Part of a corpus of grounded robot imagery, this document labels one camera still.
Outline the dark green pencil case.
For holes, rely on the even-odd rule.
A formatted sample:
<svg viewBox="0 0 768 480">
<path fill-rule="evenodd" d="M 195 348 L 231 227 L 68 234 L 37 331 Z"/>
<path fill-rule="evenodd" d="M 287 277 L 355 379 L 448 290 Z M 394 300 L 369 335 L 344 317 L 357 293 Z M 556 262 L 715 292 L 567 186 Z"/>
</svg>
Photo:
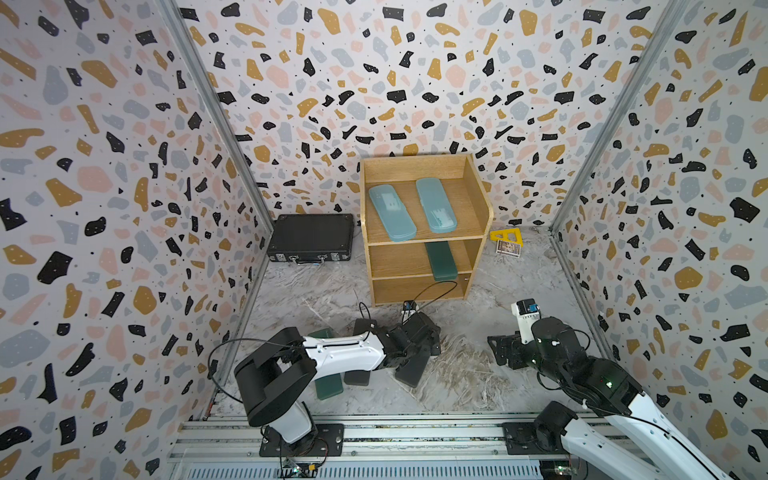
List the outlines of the dark green pencil case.
<svg viewBox="0 0 768 480">
<path fill-rule="evenodd" d="M 310 334 L 313 338 L 329 339 L 335 337 L 335 332 L 331 328 L 317 330 Z M 344 391 L 341 374 L 328 375 L 314 381 L 316 396 L 318 400 L 327 400 L 340 395 Z"/>
<path fill-rule="evenodd" d="M 447 241 L 425 244 L 427 258 L 436 282 L 454 281 L 458 277 L 450 244 Z"/>
</svg>

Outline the black pencil case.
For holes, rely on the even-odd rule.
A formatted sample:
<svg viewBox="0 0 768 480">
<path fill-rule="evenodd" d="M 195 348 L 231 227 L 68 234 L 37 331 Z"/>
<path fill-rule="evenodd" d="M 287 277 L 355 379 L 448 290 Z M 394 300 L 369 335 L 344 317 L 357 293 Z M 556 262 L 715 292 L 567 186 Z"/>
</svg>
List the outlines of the black pencil case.
<svg viewBox="0 0 768 480">
<path fill-rule="evenodd" d="M 429 348 L 405 352 L 399 366 L 395 370 L 394 378 L 410 388 L 416 388 L 430 357 L 431 351 Z"/>
<path fill-rule="evenodd" d="M 357 319 L 354 323 L 353 334 L 359 335 L 367 333 L 370 327 L 370 323 L 367 319 Z M 345 372 L 343 375 L 343 381 L 346 385 L 350 386 L 368 386 L 370 382 L 370 371 L 355 370 Z"/>
</svg>

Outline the light blue pencil case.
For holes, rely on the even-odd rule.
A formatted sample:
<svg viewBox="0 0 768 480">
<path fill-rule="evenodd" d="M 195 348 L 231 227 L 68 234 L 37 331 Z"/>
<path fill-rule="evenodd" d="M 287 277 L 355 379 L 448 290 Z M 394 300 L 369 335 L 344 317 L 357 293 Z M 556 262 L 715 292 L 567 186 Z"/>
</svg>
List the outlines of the light blue pencil case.
<svg viewBox="0 0 768 480">
<path fill-rule="evenodd" d="M 455 231 L 458 221 L 442 181 L 438 178 L 422 178 L 416 181 L 416 189 L 430 231 Z"/>
<path fill-rule="evenodd" d="M 391 241 L 404 242 L 415 237 L 416 225 L 392 185 L 373 186 L 369 189 L 369 198 Z"/>
</svg>

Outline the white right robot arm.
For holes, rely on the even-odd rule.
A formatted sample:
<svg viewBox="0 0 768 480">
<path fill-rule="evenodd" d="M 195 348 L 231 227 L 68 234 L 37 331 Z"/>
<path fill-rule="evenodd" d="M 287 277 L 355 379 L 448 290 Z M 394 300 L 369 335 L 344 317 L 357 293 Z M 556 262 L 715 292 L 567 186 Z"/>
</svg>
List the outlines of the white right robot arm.
<svg viewBox="0 0 768 480">
<path fill-rule="evenodd" d="M 497 364 L 513 370 L 531 368 L 554 381 L 583 409 L 620 430 L 642 452 L 629 452 L 596 431 L 558 401 L 535 418 L 528 433 L 512 435 L 511 444 L 546 453 L 567 453 L 596 466 L 614 479 L 725 479 L 727 473 L 688 440 L 616 362 L 588 354 L 578 330 L 555 317 L 519 317 L 512 335 L 487 341 Z"/>
</svg>

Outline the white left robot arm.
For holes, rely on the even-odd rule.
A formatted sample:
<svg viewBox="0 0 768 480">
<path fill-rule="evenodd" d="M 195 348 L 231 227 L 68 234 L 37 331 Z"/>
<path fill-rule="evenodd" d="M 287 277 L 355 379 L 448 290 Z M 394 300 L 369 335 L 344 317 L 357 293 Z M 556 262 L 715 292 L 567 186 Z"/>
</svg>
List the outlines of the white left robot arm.
<svg viewBox="0 0 768 480">
<path fill-rule="evenodd" d="M 303 336 L 286 327 L 234 368 L 248 424 L 269 427 L 288 444 L 304 442 L 317 428 L 301 397 L 314 381 L 348 372 L 393 369 L 395 378 L 418 385 L 430 358 L 441 353 L 441 329 L 422 312 L 393 326 L 360 318 L 347 337 Z"/>
</svg>

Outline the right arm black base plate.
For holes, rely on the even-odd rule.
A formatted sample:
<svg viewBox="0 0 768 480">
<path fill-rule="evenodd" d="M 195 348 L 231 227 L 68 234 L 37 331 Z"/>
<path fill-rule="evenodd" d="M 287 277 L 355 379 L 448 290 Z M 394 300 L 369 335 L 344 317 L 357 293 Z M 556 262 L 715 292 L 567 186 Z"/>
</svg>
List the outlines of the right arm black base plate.
<svg viewBox="0 0 768 480">
<path fill-rule="evenodd" d="M 572 419 L 568 424 L 552 421 L 506 422 L 501 425 L 503 440 L 508 455 L 565 455 L 568 451 L 563 446 L 567 428 L 572 430 L 577 422 Z"/>
</svg>

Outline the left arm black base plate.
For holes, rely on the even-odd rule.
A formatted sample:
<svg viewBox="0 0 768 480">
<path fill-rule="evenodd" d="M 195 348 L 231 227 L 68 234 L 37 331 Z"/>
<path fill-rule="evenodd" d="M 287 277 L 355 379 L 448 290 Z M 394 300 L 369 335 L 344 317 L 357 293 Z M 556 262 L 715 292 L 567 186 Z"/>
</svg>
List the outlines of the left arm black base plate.
<svg viewBox="0 0 768 480">
<path fill-rule="evenodd" d="M 294 443 L 286 442 L 271 426 L 263 430 L 259 456 L 283 457 L 339 457 L 342 454 L 345 426 L 342 423 L 316 424 L 313 429 Z"/>
</svg>

